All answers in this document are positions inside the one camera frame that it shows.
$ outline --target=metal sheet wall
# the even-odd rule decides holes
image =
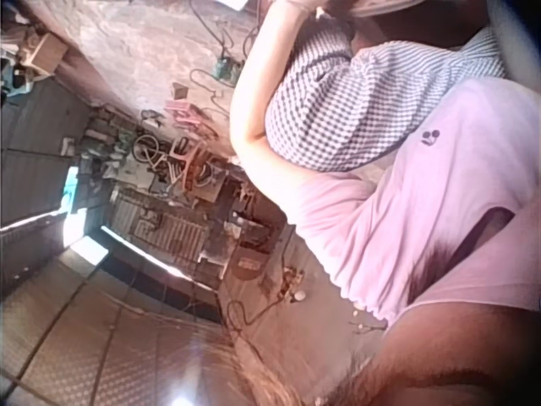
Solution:
[[[2,226],[56,210],[71,159],[64,137],[79,140],[90,108],[48,79],[2,108]]]
[[[56,210],[71,159],[2,152],[2,225]]]
[[[65,215],[44,217],[27,226],[8,230],[0,236],[2,298],[54,255],[63,251],[64,218]]]
[[[2,108],[2,148],[58,155],[64,137],[83,136],[89,116],[90,107],[54,79],[37,82]]]
[[[148,220],[154,215],[152,212],[161,217],[158,227]],[[110,227],[150,255],[199,280],[197,263],[208,238],[208,225],[157,207],[145,201],[145,196],[138,199],[133,193],[120,192],[112,210]]]
[[[18,375],[59,315],[19,377],[51,403],[170,406],[187,397],[203,406],[254,404],[251,391],[231,369],[235,353],[221,325],[192,317],[186,321],[182,311],[106,276],[96,271],[81,285],[80,274],[54,261],[25,283],[2,309],[8,323],[3,368]],[[16,388],[6,404],[44,403]]]

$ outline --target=wall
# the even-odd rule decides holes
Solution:
[[[56,210],[72,163],[64,137],[79,140],[90,108],[47,79],[2,108],[2,226]]]
[[[47,29],[73,45],[57,75],[78,94],[96,103],[111,103],[138,118],[145,109],[166,115],[172,83],[185,85],[188,101],[215,121],[220,139],[212,143],[216,144],[213,151],[232,153],[227,115],[220,109],[229,110],[233,89],[200,71],[193,73],[200,85],[190,79],[192,69],[211,72],[221,46],[197,20],[189,0],[73,0],[70,7],[44,0],[23,3]],[[236,12],[214,0],[192,3],[218,36],[227,31],[232,38],[232,44],[226,43],[232,45],[229,52],[239,62],[244,60],[243,44],[256,25],[254,14]],[[171,125],[161,131],[170,137],[181,134]]]
[[[2,263],[0,297],[5,298],[26,278],[63,251],[65,214],[43,217],[0,235]]]
[[[120,190],[112,207],[108,227],[123,239],[185,275],[213,289],[219,272],[206,272],[199,254],[210,232],[201,214],[170,207],[162,200],[131,189]]]
[[[281,286],[281,264],[305,272],[300,289],[306,299],[299,303],[276,302]],[[254,352],[282,381],[291,385],[306,404],[329,392],[346,372],[356,354],[360,360],[376,349],[382,331],[366,332],[358,325],[383,327],[366,312],[353,315],[352,303],[342,299],[340,289],[331,284],[321,264],[309,251],[294,228],[284,228],[267,263],[265,274],[253,281],[241,281],[229,270],[219,291],[227,324],[242,329],[243,339],[232,338],[239,358],[250,373]],[[239,305],[230,306],[232,300]],[[243,311],[248,325],[243,322]]]
[[[198,406],[254,404],[224,361],[232,350],[209,351],[230,348],[221,325],[142,294],[137,276],[126,284],[102,267],[68,250],[2,303],[5,404],[170,406],[180,396]],[[22,386],[9,388],[9,378]]]

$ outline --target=cable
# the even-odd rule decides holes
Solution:
[[[229,114],[227,114],[226,112],[223,112],[222,110],[217,110],[217,109],[212,108],[212,107],[202,107],[201,108],[202,112],[205,112],[207,110],[210,111],[210,112],[217,112],[218,114],[221,114],[222,116],[224,116],[227,120],[229,119]]]
[[[218,38],[218,36],[214,33],[214,31],[211,30],[210,27],[206,24],[201,14],[199,14],[198,11],[195,9],[193,0],[188,0],[188,5],[191,8],[192,13],[194,13],[195,17],[199,20],[199,22],[206,28],[207,31],[209,31],[209,34],[211,34],[212,37],[220,44],[222,52],[224,52],[225,54],[231,57],[232,55],[229,52],[229,49],[233,48],[235,46],[235,43],[233,42],[233,39],[231,38],[229,33],[225,29],[221,28],[222,35],[225,34],[227,38],[229,39],[229,41],[231,42],[231,46],[226,47],[225,40]]]
[[[207,87],[205,85],[203,85],[202,83],[198,82],[197,80],[194,79],[194,73],[196,72],[199,72],[199,73],[202,73],[202,74],[205,74],[207,76],[210,76],[213,80],[215,80],[216,82],[220,83],[221,85],[224,85],[224,86],[227,86],[227,87],[230,87],[232,89],[235,88],[235,86],[232,86],[232,85],[229,85],[228,83],[225,83],[225,82],[222,82],[221,80],[218,80],[217,78],[215,78],[214,76],[212,76],[211,74],[209,74],[207,71],[203,70],[203,69],[192,69],[190,70],[189,72],[189,79],[195,84],[197,85],[198,87],[200,87],[201,89],[205,89],[206,91],[212,93],[212,95],[210,96],[210,102],[212,104],[214,104],[214,106],[224,115],[224,116],[227,116],[227,118],[229,118],[229,111],[220,106],[220,104],[218,104],[218,102],[216,101],[216,99],[221,99],[222,96],[220,96],[218,94],[218,91],[215,91],[214,89],[211,89],[210,87]]]
[[[250,32],[246,35],[243,41],[243,55],[244,58],[248,59],[248,52],[246,51],[246,44],[248,43],[248,39],[252,40],[252,45],[254,44],[254,38],[260,33],[261,28],[261,0],[257,1],[257,8],[255,10],[255,27],[250,30]]]
[[[250,32],[246,35],[243,41],[243,55],[245,58],[248,59],[248,51],[246,51],[246,44],[248,43],[248,40],[252,40],[252,45],[254,44],[253,39],[260,33],[259,26],[255,26]]]
[[[204,74],[206,76],[209,76],[211,79],[215,80],[216,82],[218,82],[220,85],[224,85],[226,87],[229,87],[231,89],[234,89],[235,86],[233,85],[230,85],[228,84],[227,82],[224,82],[222,80],[219,80],[217,78],[215,78],[214,76],[212,76],[212,74],[208,73],[206,70],[203,70],[203,69],[192,69],[189,71],[189,79],[194,82],[197,86],[205,89],[206,91],[209,91],[210,93],[216,93],[216,91],[214,89],[211,89],[203,84],[201,84],[200,82],[198,82],[197,80],[194,79],[194,73],[200,73],[200,74]]]
[[[232,318],[231,318],[231,308],[233,305],[238,305],[240,306],[240,309],[241,309],[241,312],[243,314],[243,324],[244,326],[252,326],[257,320],[259,320],[267,311],[269,311],[270,309],[272,309],[274,306],[280,304],[281,302],[284,301],[284,298],[279,298],[277,300],[275,300],[274,302],[268,304],[262,311],[260,311],[257,315],[255,315],[252,320],[248,320],[246,318],[246,308],[244,307],[244,303],[241,302],[240,300],[232,300],[231,302],[229,302],[227,304],[227,307],[226,307],[226,316],[227,316],[227,323],[231,325],[233,331],[235,332],[241,332],[243,329],[242,328],[239,328],[237,326],[235,326],[235,324],[233,323],[232,321]]]

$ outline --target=pink object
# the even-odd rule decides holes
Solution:
[[[407,307],[414,266],[435,245],[452,252],[486,211],[518,212],[532,198],[538,187],[540,102],[537,94],[507,80],[468,80],[407,138],[375,191],[352,174],[327,173],[277,203],[342,297],[393,322]],[[521,254],[512,242],[507,249],[511,258]],[[477,268],[483,260],[476,260]],[[538,270],[511,277],[512,269],[493,261],[469,284],[468,271],[453,277],[460,267],[455,268],[436,283],[437,293],[430,289],[423,296],[430,301],[474,296],[480,303],[500,298],[503,305],[531,309],[524,298],[538,293]],[[495,293],[491,287],[498,283]],[[472,284],[477,289],[461,293]]]

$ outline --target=blue gingham shirt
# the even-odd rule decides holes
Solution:
[[[415,131],[455,83],[505,75],[490,28],[460,51],[391,41],[355,56],[348,30],[307,21],[267,109],[270,147],[302,167],[361,167]]]

